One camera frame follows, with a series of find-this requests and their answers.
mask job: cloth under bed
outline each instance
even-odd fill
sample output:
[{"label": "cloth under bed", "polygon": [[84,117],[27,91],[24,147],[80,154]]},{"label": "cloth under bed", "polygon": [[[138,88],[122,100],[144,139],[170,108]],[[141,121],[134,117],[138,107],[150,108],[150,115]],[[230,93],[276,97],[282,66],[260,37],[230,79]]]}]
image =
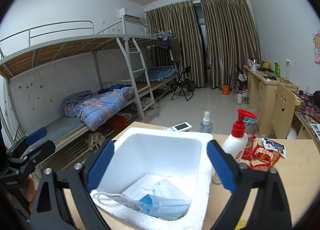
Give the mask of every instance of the cloth under bed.
[{"label": "cloth under bed", "polygon": [[103,94],[85,90],[66,97],[61,103],[60,111],[67,117],[79,117],[91,131],[95,131],[119,112],[133,96],[133,87]]},{"label": "cloth under bed", "polygon": [[[177,71],[175,67],[155,67],[148,70],[148,77],[150,82],[164,82],[167,78],[173,77]],[[136,82],[147,82],[145,74],[137,78]]]}]

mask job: curtain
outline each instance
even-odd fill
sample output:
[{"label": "curtain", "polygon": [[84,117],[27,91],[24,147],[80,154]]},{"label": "curtain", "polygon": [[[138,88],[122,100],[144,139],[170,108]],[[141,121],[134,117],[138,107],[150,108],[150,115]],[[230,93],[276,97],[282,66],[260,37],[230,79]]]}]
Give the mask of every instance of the curtain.
[{"label": "curtain", "polygon": [[[182,46],[180,72],[191,66],[191,79],[195,81],[196,87],[203,87],[205,81],[202,41],[192,1],[148,11],[147,21],[150,28],[172,31]],[[153,63],[167,65],[170,54],[155,47],[154,59]]]},{"label": "curtain", "polygon": [[246,0],[201,0],[208,39],[211,88],[231,84],[236,65],[260,60],[260,48]]}]

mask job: white spray cap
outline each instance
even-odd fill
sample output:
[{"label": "white spray cap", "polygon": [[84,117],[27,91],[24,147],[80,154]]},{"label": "white spray cap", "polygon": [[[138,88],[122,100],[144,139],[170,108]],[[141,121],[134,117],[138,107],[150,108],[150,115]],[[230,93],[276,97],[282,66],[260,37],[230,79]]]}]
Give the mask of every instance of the white spray cap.
[{"label": "white spray cap", "polygon": [[203,124],[209,125],[210,124],[210,111],[204,112]]}]

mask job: spray bottle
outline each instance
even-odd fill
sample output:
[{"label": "spray bottle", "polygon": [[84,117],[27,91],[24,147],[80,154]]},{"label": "spray bottle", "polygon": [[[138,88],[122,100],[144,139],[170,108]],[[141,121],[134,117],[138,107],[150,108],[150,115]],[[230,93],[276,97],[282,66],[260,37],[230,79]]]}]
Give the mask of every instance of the spray bottle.
[{"label": "spray bottle", "polygon": [[213,125],[210,122],[210,112],[204,112],[204,118],[202,123],[200,123],[200,132],[201,133],[212,133]]},{"label": "spray bottle", "polygon": [[[257,119],[257,116],[251,112],[243,109],[238,109],[238,120],[233,124],[231,134],[222,145],[222,149],[232,155],[237,163],[240,162],[243,151],[247,145],[248,136],[244,133],[245,125],[243,122],[244,117],[251,117]],[[213,176],[215,184],[221,184],[217,173]]]}]

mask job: water bottle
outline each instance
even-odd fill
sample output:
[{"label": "water bottle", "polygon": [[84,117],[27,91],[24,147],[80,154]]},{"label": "water bottle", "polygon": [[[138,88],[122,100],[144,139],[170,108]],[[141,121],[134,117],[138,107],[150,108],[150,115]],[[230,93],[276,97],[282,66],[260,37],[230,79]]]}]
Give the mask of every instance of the water bottle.
[{"label": "water bottle", "polygon": [[204,112],[204,118],[202,123],[200,124],[200,132],[201,133],[212,133],[213,125],[210,123],[210,112]]}]

